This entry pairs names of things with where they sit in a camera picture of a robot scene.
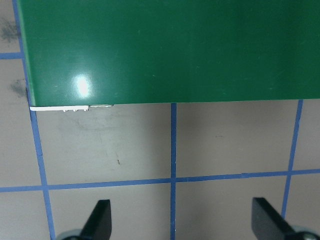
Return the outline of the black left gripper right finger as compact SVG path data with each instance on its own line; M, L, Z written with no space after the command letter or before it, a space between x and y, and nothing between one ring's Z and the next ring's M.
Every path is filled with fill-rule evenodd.
M263 197L253 197L251 229L257 240L297 240L297 232Z

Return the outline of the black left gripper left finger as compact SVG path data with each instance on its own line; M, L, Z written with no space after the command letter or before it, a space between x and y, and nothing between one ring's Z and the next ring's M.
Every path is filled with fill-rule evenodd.
M81 240L109 240L112 234L111 201L99 200L80 232Z

